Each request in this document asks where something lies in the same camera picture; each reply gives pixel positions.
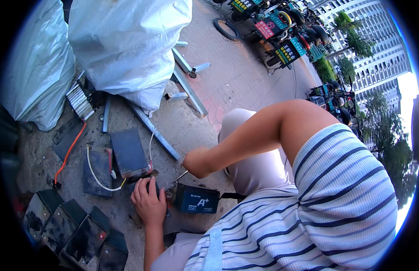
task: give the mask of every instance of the car battery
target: car battery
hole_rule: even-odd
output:
[[[109,232],[110,221],[108,217],[95,206],[66,244],[61,255],[86,269],[93,256],[99,252]]]
[[[97,270],[123,271],[127,259],[128,249],[124,234],[115,229],[111,229],[110,235],[102,245]]]
[[[138,179],[149,170],[137,129],[110,133],[110,140],[122,179]]]
[[[215,214],[219,199],[217,190],[178,183],[173,205],[185,213]]]
[[[23,225],[35,241],[39,241],[53,212],[65,201],[56,189],[36,192],[24,215]]]
[[[98,181],[105,187],[112,188],[111,166],[112,166],[113,150],[109,148],[94,147],[89,145],[89,160]],[[87,161],[87,153],[84,152],[83,161],[83,192],[93,195],[111,197],[112,191],[102,188],[92,175],[89,163]]]
[[[75,199],[62,203],[42,231],[42,240],[59,255],[86,215],[87,213]]]

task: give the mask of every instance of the pants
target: pants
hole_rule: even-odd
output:
[[[218,134],[219,142],[255,113],[237,108],[226,114]],[[227,169],[229,178],[234,182],[235,191],[245,196],[264,188],[284,187],[290,184],[289,178],[293,178],[292,168],[282,148],[248,157],[228,166]],[[174,244],[155,260],[151,270],[183,270],[201,236],[178,233]]]

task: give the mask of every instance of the bush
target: bush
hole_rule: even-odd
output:
[[[330,61],[326,60],[325,57],[320,58],[314,62],[314,66],[316,72],[321,78],[322,83],[336,79],[336,74],[334,73],[333,67],[330,64]]]

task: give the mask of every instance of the blue and white striped top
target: blue and white striped top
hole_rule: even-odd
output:
[[[395,237],[397,202],[382,164],[343,124],[293,163],[295,185],[262,189],[197,243],[185,270],[368,270]]]

